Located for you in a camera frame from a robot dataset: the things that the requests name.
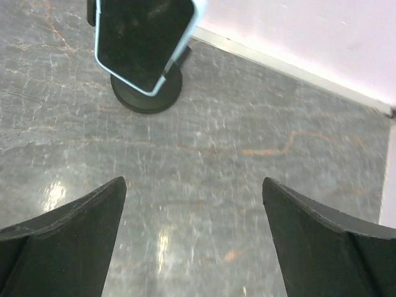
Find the stand base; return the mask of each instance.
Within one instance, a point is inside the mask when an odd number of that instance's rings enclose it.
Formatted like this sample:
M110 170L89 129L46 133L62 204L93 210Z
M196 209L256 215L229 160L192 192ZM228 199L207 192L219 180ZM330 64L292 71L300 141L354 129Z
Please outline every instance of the stand base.
M183 76L179 67L171 67L166 74L165 83L154 97L140 93L113 75L110 81L113 92L122 105L137 113L154 114L167 110L177 101Z

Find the baseboard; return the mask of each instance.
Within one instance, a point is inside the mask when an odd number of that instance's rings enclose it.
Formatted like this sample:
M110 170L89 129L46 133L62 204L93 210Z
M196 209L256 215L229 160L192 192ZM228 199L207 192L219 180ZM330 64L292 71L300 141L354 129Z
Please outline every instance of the baseboard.
M198 27L195 30L193 37L197 40L220 48L223 51L246 58L265 67L282 72L285 75L295 77L296 79L335 93L343 98L373 108L387 116L392 117L394 115L392 107L381 102L378 95L372 94L367 90L358 90L354 86L346 85L344 81L341 81L336 77L315 73L312 69L307 69L307 67L304 67L303 65L297 65L293 61L279 59L273 53L263 53L261 51L254 50L203 28Z

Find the phone screen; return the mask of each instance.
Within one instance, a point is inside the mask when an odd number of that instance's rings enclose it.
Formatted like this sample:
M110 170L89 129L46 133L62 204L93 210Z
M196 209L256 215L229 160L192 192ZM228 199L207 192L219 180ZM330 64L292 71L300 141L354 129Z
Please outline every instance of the phone screen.
M101 0L97 58L151 92L194 15L192 0Z

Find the white phone frame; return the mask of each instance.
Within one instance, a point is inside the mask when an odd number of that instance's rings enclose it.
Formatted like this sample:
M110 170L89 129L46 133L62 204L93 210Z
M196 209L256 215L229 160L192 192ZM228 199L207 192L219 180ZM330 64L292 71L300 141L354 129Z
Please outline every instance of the white phone frame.
M174 63L174 61L177 61L178 58L182 55L184 49L187 46L187 43L194 31L194 29L197 27L199 21L201 20L202 16L204 15L206 5L207 5L207 0L191 0L193 5L194 5L194 14L191 18L191 21L186 27L186 30L184 31L183 35L181 36L179 43L176 45L176 48L173 51L173 54L170 56L169 61L167 62L164 71L167 73ZM138 86L134 85L132 82L128 81L124 77L120 76L119 74L115 73L114 71L108 69L106 66L104 66L98 59L98 45L99 45L99 32L100 32L100 14L101 14L101 0L96 0L97 2L97 11L96 11L96 24L95 24L95 59L99 63L99 65L104 68L107 72L110 74L113 74L115 77L117 77L119 80L122 80L125 84L130 85L132 88L136 89L140 93L154 97L159 90L161 89L162 85L165 83L166 78L161 75L159 77L159 80L155 84L154 88L150 92L146 92L139 88Z

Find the gray marble floor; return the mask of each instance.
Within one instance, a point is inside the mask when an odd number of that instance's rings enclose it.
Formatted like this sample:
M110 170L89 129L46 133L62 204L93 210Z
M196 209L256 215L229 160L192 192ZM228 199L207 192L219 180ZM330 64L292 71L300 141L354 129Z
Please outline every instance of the gray marble floor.
M281 296L266 176L376 222L389 121L198 41L170 110L131 113L84 0L0 1L0 228L115 176L128 185L103 296Z

